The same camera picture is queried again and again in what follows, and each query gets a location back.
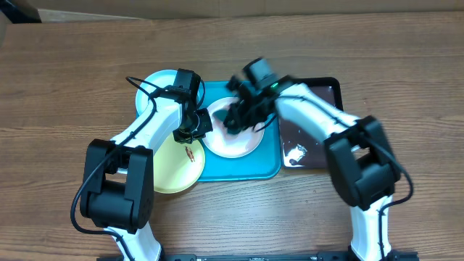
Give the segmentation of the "pink plate with red stain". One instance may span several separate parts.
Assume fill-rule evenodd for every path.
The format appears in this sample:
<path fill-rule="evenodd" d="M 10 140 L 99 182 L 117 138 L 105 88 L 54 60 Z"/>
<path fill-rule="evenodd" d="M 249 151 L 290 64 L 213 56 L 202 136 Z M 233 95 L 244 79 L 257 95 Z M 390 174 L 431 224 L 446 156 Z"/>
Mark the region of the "pink plate with red stain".
<path fill-rule="evenodd" d="M 264 136 L 264 130 L 255 132 L 247 128 L 239 134 L 229 134 L 223 122 L 214 116 L 214 113 L 224 109 L 227 111 L 230 104 L 237 102 L 236 97 L 225 97 L 214 101 L 207 107 L 212 122 L 212 131 L 206 133 L 202 139 L 204 145 L 214 154 L 225 158 L 243 157 L 255 150 Z"/>

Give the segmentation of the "green and pink sponge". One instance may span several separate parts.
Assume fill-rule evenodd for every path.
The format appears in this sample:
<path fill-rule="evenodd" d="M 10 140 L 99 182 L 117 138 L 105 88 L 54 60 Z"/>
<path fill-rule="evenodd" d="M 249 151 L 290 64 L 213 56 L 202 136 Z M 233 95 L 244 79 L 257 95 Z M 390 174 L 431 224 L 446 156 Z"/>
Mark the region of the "green and pink sponge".
<path fill-rule="evenodd" d="M 219 109 L 213 116 L 222 123 L 227 134 L 237 135 L 242 131 L 241 117 L 235 109 Z"/>

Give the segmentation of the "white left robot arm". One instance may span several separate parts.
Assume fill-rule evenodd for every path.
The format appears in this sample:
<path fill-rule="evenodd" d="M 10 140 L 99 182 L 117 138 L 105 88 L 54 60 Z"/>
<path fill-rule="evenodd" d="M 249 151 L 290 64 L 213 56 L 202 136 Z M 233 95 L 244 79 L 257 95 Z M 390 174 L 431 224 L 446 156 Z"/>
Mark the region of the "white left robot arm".
<path fill-rule="evenodd" d="M 148 99 L 144 113 L 111 140 L 88 145 L 83 183 L 70 210 L 76 230 L 115 240 L 119 260 L 161 260 L 162 247 L 149 225 L 154 153 L 172 133 L 191 143 L 211 129 L 201 107 L 205 88 L 169 84 L 140 91 Z"/>

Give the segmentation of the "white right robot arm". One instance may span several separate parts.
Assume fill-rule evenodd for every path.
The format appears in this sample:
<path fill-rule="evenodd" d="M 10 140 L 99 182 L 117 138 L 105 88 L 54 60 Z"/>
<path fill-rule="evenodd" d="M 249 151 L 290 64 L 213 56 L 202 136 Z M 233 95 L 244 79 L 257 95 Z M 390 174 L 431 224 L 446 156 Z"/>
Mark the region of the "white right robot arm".
<path fill-rule="evenodd" d="M 253 128 L 274 115 L 322 143 L 333 187 L 351 208 L 351 252 L 358 260 L 386 260 L 391 251 L 388 209 L 396 203 L 392 195 L 404 171 L 380 122 L 335 108 L 289 76 L 251 86 L 232 77 L 226 88 L 239 98 L 220 118 L 229 133 Z"/>

